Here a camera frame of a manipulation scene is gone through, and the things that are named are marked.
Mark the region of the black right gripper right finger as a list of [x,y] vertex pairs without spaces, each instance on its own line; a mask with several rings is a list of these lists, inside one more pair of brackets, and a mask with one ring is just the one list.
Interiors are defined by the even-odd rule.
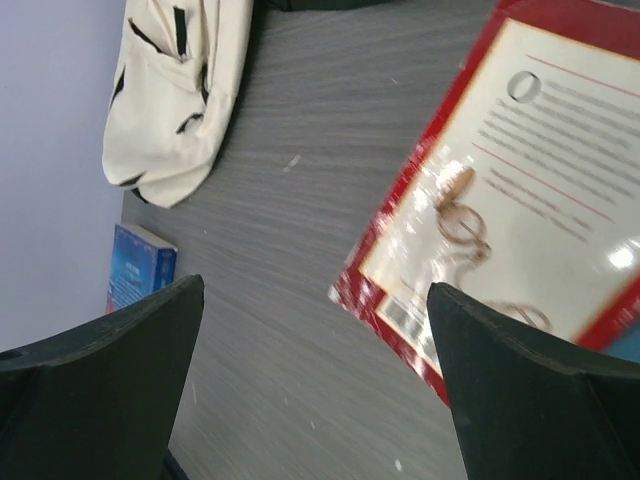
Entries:
[[505,316],[447,283],[426,302],[471,479],[636,479],[639,366]]

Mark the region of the cream canvas backpack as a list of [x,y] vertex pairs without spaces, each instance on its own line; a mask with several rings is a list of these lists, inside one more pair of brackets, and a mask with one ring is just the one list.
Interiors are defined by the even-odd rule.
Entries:
[[171,208],[209,176],[247,55],[250,1],[129,1],[102,166],[113,185]]

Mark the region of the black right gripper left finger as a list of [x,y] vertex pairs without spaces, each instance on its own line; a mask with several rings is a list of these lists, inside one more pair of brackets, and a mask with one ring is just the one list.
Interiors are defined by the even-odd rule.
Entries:
[[186,276],[1,355],[4,479],[184,479],[169,440],[204,311]]

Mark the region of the blue sunset cover book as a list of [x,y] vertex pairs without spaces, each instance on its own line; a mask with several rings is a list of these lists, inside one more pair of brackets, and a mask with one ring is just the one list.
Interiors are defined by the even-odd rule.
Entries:
[[116,224],[106,312],[134,304],[174,281],[178,248],[145,228]]

